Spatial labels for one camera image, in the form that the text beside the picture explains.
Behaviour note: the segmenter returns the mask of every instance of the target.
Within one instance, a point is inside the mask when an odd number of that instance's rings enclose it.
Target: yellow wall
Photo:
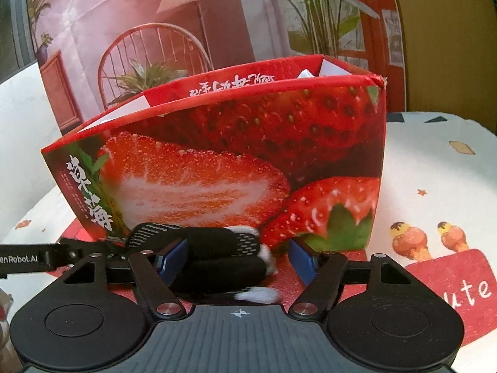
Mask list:
[[[493,0],[398,0],[408,109],[497,125],[497,15]]]

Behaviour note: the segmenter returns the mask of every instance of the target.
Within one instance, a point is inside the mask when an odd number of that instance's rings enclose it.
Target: circular pad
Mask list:
[[[423,311],[405,304],[387,304],[371,314],[373,326],[386,335],[410,338],[421,334],[429,325]]]
[[[366,293],[339,303],[327,329],[352,359],[389,372],[431,371],[450,364],[464,336],[461,319],[439,298],[398,300]]]
[[[74,286],[31,300],[14,315],[11,339],[23,362],[47,371],[89,371],[122,359],[141,342],[147,324],[138,305]]]
[[[52,311],[46,327],[61,337],[82,337],[97,330],[103,323],[102,312],[86,304],[70,304]]]

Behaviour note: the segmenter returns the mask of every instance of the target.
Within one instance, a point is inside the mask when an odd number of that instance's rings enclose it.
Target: vase image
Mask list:
[[[35,53],[36,61],[38,62],[39,67],[43,66],[43,64],[45,64],[48,60],[47,48],[48,48],[48,45],[45,43],[42,43],[41,46],[38,48],[38,50]]]

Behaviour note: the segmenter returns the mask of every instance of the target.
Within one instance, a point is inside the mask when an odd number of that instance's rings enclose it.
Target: strawberry image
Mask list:
[[[366,247],[380,189],[379,178],[332,177],[295,191],[279,215],[262,231],[275,247],[304,236],[316,251],[353,251]]]
[[[98,151],[108,155],[100,180],[126,226],[257,227],[289,193],[284,175],[250,155],[184,149],[121,132]]]
[[[298,189],[336,175],[332,167],[352,148],[382,137],[385,113],[378,95],[376,86],[256,95],[147,119],[118,132],[196,150],[249,154],[280,169]]]

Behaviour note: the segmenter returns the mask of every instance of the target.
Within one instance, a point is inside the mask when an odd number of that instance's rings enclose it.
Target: poster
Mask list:
[[[388,109],[404,109],[396,0],[28,0],[28,8],[63,133],[178,77],[309,53],[388,77]]]

